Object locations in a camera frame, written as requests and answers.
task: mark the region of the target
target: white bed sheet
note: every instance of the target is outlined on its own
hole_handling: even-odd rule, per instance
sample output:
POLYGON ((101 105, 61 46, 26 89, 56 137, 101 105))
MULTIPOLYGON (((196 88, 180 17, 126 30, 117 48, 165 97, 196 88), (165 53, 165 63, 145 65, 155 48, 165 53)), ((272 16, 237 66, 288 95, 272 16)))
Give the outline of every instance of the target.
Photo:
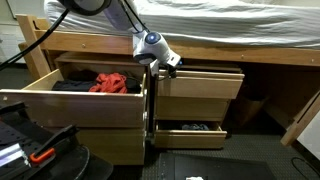
MULTIPOLYGON (((320 8, 248 4, 238 0, 135 0, 139 15, 152 31, 166 38, 242 45, 320 49, 320 8)), ((64 11, 57 0, 45 1, 53 23, 64 11)), ((117 31, 103 13, 69 13, 62 31, 130 35, 117 31)))

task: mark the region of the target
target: bed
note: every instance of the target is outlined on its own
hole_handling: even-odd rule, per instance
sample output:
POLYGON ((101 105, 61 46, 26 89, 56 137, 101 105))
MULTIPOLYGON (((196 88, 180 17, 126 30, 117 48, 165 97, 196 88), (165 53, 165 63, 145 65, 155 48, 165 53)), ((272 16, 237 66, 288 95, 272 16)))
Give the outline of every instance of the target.
MULTIPOLYGON (((140 2, 139 14, 148 27, 163 33, 170 47, 185 59, 320 66, 319 8, 248 4, 236 0, 136 2, 140 2)), ((63 10, 56 1, 47 0, 46 4, 46 19, 17 16, 27 45, 41 37, 63 10)), ((55 69, 55 57, 65 51, 131 55, 132 40, 126 32, 115 31, 101 14, 84 18, 71 13, 57 31, 29 54, 30 71, 37 78, 45 76, 55 69)), ((274 101, 288 106, 297 102, 300 104, 299 108, 291 108, 294 113, 289 119, 295 123, 288 127, 283 144, 288 145, 296 139, 311 121, 314 109, 318 109, 318 105, 313 103, 319 98, 319 79, 314 78, 319 77, 316 76, 319 70, 315 71, 315 74, 311 73, 315 86, 309 88, 310 91, 291 93, 290 87, 286 86, 290 96, 282 90, 274 101)), ((303 75, 290 75, 278 83, 291 82, 292 85, 296 80, 292 77, 303 75)), ((299 79, 302 84, 307 81, 299 79)), ((273 117, 282 118, 278 111, 270 112, 273 117)))

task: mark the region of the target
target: drawer front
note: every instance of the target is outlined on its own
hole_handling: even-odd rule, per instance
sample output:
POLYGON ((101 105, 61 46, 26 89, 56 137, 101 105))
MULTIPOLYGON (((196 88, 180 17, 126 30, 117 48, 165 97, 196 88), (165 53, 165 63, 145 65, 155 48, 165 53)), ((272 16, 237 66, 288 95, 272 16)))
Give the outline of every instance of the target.
POLYGON ((145 74, 140 94, 50 91, 63 80, 56 70, 23 90, 0 90, 5 103, 22 101, 33 121, 46 127, 143 128, 145 74))
POLYGON ((229 101, 223 99, 182 98, 159 96, 156 119, 222 121, 229 101))
POLYGON ((243 77, 243 74, 178 71, 177 78, 158 82, 158 96, 235 99, 243 77))
POLYGON ((143 165, 142 130, 80 130, 77 138, 90 152, 113 165, 143 165))
POLYGON ((155 147, 182 149, 222 148, 227 132, 219 126, 210 131, 161 130, 156 127, 155 147))

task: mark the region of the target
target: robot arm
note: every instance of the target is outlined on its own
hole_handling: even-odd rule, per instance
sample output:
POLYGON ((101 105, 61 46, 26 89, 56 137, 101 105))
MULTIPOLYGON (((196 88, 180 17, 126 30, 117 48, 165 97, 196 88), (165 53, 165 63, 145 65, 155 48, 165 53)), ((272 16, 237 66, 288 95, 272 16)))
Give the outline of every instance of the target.
POLYGON ((150 32, 137 15, 133 0, 59 0, 72 12, 92 16, 103 12, 110 23, 119 31, 133 34, 133 57, 140 64, 150 65, 154 76, 159 66, 175 69, 181 57, 173 52, 164 37, 150 32))

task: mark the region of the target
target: wooden leg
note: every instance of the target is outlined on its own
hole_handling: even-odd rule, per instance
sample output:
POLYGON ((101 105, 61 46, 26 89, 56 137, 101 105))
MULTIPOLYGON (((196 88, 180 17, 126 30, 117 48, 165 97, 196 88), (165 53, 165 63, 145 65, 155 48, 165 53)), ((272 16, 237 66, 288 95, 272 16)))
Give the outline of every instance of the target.
MULTIPOLYGON (((20 43, 18 46, 19 46, 20 51, 23 51, 28 47, 27 43, 20 43)), ((24 60, 26 61, 26 64, 28 66, 28 69, 31 73, 33 80, 40 79, 40 74, 37 71, 35 61, 34 61, 33 57, 31 56, 31 54, 28 53, 27 55, 25 55, 24 60)))
MULTIPOLYGON (((19 22, 20 28, 23 32, 24 38, 28 46, 37 41, 37 36, 34 32, 34 22, 36 22, 36 19, 37 18, 35 16, 17 16, 17 20, 19 22)), ((29 54, 32 57, 30 58, 31 61, 33 61, 33 72, 38 74, 36 77, 43 77, 51 72, 48 62, 39 46, 33 49, 29 54)))

